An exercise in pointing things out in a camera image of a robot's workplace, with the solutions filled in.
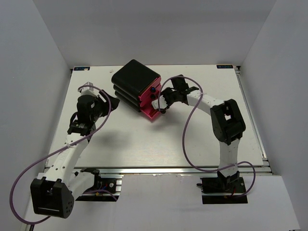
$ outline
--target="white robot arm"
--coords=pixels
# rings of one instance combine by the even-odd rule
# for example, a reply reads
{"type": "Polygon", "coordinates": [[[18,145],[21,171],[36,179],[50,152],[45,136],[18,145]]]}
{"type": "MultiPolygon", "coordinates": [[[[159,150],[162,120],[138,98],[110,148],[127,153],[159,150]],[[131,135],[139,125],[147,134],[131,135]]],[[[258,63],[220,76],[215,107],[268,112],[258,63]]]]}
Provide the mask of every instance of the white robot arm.
{"type": "MultiPolygon", "coordinates": [[[[154,109],[158,109],[158,100],[162,113],[165,113],[174,102],[182,102],[189,106],[196,106],[200,95],[198,88],[189,88],[182,78],[172,81],[173,88],[162,91],[159,99],[152,101],[154,109]]],[[[227,188],[232,182],[238,180],[237,153],[240,139],[245,131],[245,123],[235,100],[223,101],[203,93],[203,97],[197,106],[212,118],[213,132],[219,141],[220,163],[219,168],[229,165],[218,172],[218,177],[227,188]]]]}
{"type": "MultiPolygon", "coordinates": [[[[84,87],[80,93],[77,112],[71,117],[64,142],[64,146],[68,148],[58,154],[54,164],[41,179],[34,179],[31,183],[31,197],[36,214],[67,218],[78,197],[89,188],[98,189],[99,171],[95,169],[86,169],[72,180],[70,178],[78,158],[90,142],[91,133],[96,129],[95,122],[98,118],[108,114],[109,103],[101,92],[105,102],[94,94],[92,87],[84,87]],[[71,145],[85,136],[88,138],[71,145]]],[[[111,111],[115,110],[119,99],[113,98],[107,93],[106,95],[111,103],[111,111]]]]}

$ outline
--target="white platform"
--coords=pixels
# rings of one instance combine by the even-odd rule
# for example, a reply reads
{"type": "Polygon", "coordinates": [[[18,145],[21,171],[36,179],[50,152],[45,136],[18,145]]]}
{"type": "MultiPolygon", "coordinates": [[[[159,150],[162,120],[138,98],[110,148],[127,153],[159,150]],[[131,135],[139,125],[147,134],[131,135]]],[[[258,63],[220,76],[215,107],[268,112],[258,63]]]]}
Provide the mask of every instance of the white platform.
{"type": "MultiPolygon", "coordinates": [[[[238,161],[262,165],[262,154],[243,100],[234,69],[217,69],[216,65],[160,65],[149,66],[159,73],[162,82],[183,74],[201,84],[204,92],[222,99],[235,99],[246,123],[246,131],[239,146],[238,161]]],[[[77,110],[77,88],[86,82],[104,89],[114,96],[112,75],[120,66],[93,66],[89,71],[73,71],[60,122],[51,151],[62,147],[71,115],[77,110]]],[[[77,167],[185,167],[181,136],[192,107],[175,103],[167,113],[150,122],[124,102],[111,113],[101,131],[96,133],[77,167]]],[[[201,111],[193,115],[186,136],[186,150],[198,166],[218,166],[219,144],[212,130],[210,116],[201,111]]],[[[50,158],[51,166],[55,157],[50,158]]]]}
{"type": "MultiPolygon", "coordinates": [[[[244,177],[251,183],[252,177],[244,177]]],[[[299,229],[278,176],[257,177],[248,204],[203,205],[197,176],[127,175],[117,202],[75,202],[67,219],[50,218],[35,231],[289,231],[299,229]]],[[[26,219],[33,213],[32,202],[26,219]]]]}

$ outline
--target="white wall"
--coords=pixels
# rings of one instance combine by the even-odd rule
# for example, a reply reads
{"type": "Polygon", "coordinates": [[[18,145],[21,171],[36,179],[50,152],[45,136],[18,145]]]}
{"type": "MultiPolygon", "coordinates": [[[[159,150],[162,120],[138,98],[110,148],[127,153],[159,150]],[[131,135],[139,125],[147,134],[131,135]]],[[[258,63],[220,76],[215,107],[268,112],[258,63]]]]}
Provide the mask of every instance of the white wall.
{"type": "Polygon", "coordinates": [[[308,1],[278,0],[242,66],[269,162],[308,231],[308,1]]]}
{"type": "MultiPolygon", "coordinates": [[[[0,5],[0,229],[18,231],[9,191],[26,166],[47,154],[70,72],[32,0],[0,5]]],[[[33,168],[17,185],[14,201],[21,215],[42,168],[33,168]]]]}
{"type": "Polygon", "coordinates": [[[34,0],[70,67],[240,65],[275,0],[34,0]]]}

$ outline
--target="black mount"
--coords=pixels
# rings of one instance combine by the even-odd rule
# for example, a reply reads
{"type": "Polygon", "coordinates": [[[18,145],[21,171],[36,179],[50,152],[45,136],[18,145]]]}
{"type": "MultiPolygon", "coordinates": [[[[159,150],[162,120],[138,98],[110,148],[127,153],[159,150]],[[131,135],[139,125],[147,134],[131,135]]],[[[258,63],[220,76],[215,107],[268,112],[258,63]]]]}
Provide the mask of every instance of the black mount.
{"type": "Polygon", "coordinates": [[[240,177],[232,187],[223,189],[221,182],[217,178],[201,178],[202,183],[197,186],[202,189],[202,203],[205,204],[247,204],[247,196],[234,196],[235,193],[243,194],[246,192],[245,182],[240,177]]]}
{"type": "Polygon", "coordinates": [[[235,100],[213,106],[211,109],[213,132],[220,142],[230,145],[232,141],[240,139],[246,130],[241,111],[235,100]]]}

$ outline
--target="blue label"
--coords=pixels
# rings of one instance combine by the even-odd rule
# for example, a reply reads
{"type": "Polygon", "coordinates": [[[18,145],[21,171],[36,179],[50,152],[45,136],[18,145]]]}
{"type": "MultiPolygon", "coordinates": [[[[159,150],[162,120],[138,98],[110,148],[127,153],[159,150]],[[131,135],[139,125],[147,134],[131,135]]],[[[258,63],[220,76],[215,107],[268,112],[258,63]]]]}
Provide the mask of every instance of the blue label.
{"type": "Polygon", "coordinates": [[[78,66],[74,67],[74,71],[89,71],[90,67],[89,66],[78,66]]]}
{"type": "Polygon", "coordinates": [[[217,69],[233,69],[233,65],[216,65],[217,69]]]}

